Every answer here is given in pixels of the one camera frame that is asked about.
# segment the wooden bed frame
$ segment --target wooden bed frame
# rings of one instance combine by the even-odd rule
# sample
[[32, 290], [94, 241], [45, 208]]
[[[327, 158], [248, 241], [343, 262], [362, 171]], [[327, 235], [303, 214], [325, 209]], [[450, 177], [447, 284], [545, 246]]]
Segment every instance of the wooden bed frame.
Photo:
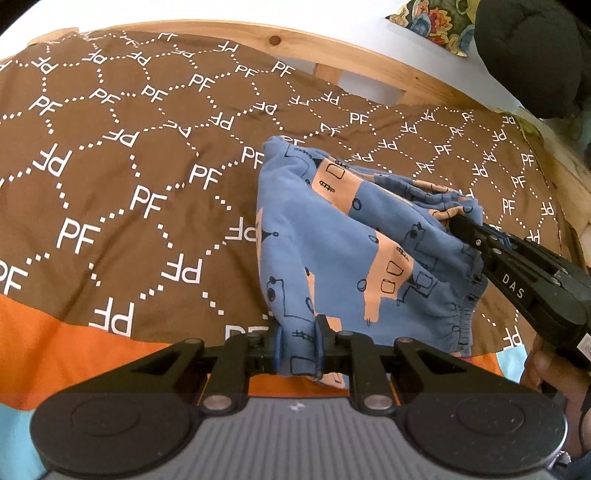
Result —
[[[465, 109], [485, 108], [459, 90], [414, 67], [385, 55], [333, 38], [290, 28], [246, 22], [215, 20], [170, 20], [143, 22], [109, 27], [112, 30], [151, 33], [174, 32], [224, 38], [261, 50], [273, 56], [291, 57], [314, 63], [313, 74], [337, 84], [343, 71], [353, 72], [391, 85], [403, 91], [402, 105], [446, 105]], [[28, 45], [56, 40], [76, 32], [64, 28], [31, 40]], [[591, 173], [546, 124], [521, 110], [518, 116], [527, 120], [542, 137], [545, 149], [537, 155], [546, 179], [555, 188], [564, 216], [573, 227], [583, 249], [591, 252]], [[591, 266], [591, 254], [586, 256]]]

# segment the light blue stripe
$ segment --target light blue stripe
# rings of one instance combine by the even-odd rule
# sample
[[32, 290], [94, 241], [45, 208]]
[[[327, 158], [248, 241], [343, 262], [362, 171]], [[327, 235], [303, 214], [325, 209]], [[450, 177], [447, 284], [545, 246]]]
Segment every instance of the light blue stripe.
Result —
[[496, 359], [499, 362], [503, 376], [516, 383], [519, 383], [521, 379], [526, 358], [527, 352], [523, 345], [496, 353]]
[[0, 403], [0, 480], [36, 480], [46, 472], [29, 434], [33, 412]]

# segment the hand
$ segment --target hand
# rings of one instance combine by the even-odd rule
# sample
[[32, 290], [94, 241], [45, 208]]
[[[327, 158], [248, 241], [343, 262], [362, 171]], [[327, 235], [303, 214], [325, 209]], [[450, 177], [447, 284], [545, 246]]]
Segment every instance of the hand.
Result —
[[585, 415], [582, 427], [584, 445], [579, 440], [581, 405], [591, 384], [591, 377], [585, 370], [576, 368], [568, 360], [541, 350], [543, 340], [536, 336], [530, 354], [525, 361], [521, 384], [540, 391], [543, 381], [563, 393], [568, 402], [565, 415], [569, 424], [564, 450], [573, 458], [591, 450], [591, 410]]

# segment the bed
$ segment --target bed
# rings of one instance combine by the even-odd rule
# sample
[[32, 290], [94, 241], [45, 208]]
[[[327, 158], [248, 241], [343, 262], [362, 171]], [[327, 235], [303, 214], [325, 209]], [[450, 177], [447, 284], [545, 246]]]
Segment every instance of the bed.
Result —
[[[351, 95], [342, 72], [402, 95]], [[26, 430], [52, 393], [184, 338], [219, 345], [274, 321], [253, 253], [271, 135], [459, 189], [487, 223], [585, 264], [589, 186], [535, 119], [319, 35], [198, 20], [65, 29], [0, 61], [0, 105], [0, 426], [16, 439], [0, 449], [4, 480], [22, 462], [22, 478], [42, 471]], [[533, 336], [489, 286], [466, 360], [518, 381]], [[251, 394], [346, 392], [261, 375]]]

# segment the blanket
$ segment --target blanket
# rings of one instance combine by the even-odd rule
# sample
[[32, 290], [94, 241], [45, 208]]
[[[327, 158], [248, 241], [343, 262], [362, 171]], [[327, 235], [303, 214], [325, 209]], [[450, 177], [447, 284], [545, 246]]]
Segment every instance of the blanket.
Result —
[[[511, 115], [381, 105], [199, 35], [30, 46], [0, 63], [2, 480], [43, 473], [28, 424], [49, 395], [187, 337], [215, 346], [276, 322], [259, 287], [256, 200], [277, 135], [477, 198], [486, 223], [560, 251], [560, 208]], [[280, 240], [268, 231], [265, 244]], [[489, 285], [472, 338], [470, 361], [515, 378], [532, 331]], [[335, 391], [251, 380], [254, 395]]]

